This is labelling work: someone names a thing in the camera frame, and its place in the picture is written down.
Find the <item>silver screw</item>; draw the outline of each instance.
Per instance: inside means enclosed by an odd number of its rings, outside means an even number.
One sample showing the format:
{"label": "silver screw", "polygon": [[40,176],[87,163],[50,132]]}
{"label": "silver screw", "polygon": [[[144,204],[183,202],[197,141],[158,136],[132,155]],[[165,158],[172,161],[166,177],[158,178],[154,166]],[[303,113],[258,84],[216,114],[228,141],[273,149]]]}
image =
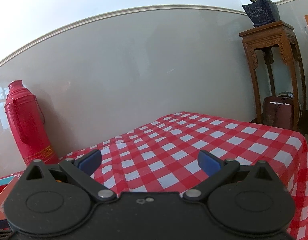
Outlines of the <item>silver screw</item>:
{"label": "silver screw", "polygon": [[145,200],[146,200],[147,202],[153,202],[155,199],[153,199],[152,197],[147,197],[147,198],[145,198]]}
{"label": "silver screw", "polygon": [[198,189],[189,189],[185,192],[188,197],[199,197],[201,195],[201,191]]}
{"label": "silver screw", "polygon": [[144,204],[144,203],[145,203],[145,199],[139,198],[139,199],[136,200],[136,203],[138,203],[138,204]]}
{"label": "silver screw", "polygon": [[101,198],[109,198],[114,195],[114,192],[109,189],[102,189],[97,192],[97,195]]}

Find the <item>thermos handle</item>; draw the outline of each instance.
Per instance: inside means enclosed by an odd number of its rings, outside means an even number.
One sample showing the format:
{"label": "thermos handle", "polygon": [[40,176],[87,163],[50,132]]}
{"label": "thermos handle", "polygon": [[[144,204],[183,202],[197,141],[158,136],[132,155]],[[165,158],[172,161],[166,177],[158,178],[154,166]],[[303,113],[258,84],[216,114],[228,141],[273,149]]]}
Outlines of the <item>thermos handle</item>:
{"label": "thermos handle", "polygon": [[11,106],[10,109],[11,109],[11,112],[12,112],[11,116],[12,116],[13,122],[15,124],[15,128],[17,130],[18,135],[20,136],[21,141],[23,143],[26,143],[27,142],[27,136],[25,135],[25,133],[22,129],[21,122],[20,122],[20,119],[18,118],[14,101],[15,100],[11,101],[11,103],[10,103],[10,106]]}
{"label": "thermos handle", "polygon": [[41,112],[41,114],[42,114],[42,116],[43,116],[43,124],[45,124],[45,116],[44,116],[44,114],[43,114],[43,112],[42,112],[42,110],[41,110],[41,107],[40,107],[39,104],[38,104],[38,101],[37,101],[37,98],[36,98],[35,95],[34,95],[34,97],[35,97],[35,102],[36,102],[36,104],[37,104],[37,106],[38,106],[38,109],[40,110],[40,112]]}

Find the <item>potted plant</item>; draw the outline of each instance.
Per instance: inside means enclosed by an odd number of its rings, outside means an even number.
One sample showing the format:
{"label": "potted plant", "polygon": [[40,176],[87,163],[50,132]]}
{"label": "potted plant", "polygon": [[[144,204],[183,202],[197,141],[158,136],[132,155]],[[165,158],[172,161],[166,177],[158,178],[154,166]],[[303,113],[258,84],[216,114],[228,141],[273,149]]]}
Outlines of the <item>potted plant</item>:
{"label": "potted plant", "polygon": [[250,0],[251,4],[243,5],[247,16],[254,23],[254,27],[280,20],[276,3],[270,0]]}

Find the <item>red thermos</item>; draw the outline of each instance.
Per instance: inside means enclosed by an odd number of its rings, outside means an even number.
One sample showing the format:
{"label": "red thermos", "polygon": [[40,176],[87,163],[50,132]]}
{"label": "red thermos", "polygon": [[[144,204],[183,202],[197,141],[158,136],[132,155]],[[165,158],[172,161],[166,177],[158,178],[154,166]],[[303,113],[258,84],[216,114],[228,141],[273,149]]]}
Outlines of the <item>red thermos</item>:
{"label": "red thermos", "polygon": [[22,80],[13,81],[8,87],[5,113],[25,164],[29,165],[34,159],[41,159],[46,164],[58,163],[44,130],[36,96],[23,86]]}

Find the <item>checkered tablecloth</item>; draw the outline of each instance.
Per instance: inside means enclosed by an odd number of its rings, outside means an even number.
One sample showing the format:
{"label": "checkered tablecloth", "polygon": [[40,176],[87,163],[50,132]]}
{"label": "checkered tablecloth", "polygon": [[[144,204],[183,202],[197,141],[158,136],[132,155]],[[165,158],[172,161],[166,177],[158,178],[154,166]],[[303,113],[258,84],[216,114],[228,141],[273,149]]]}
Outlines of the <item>checkered tablecloth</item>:
{"label": "checkered tablecloth", "polygon": [[181,112],[65,157],[80,158],[95,148],[103,161],[91,177],[118,194],[182,193],[196,186],[207,178],[197,163],[200,149],[243,165],[266,160],[296,203],[288,232],[308,240],[308,146],[298,132]]}

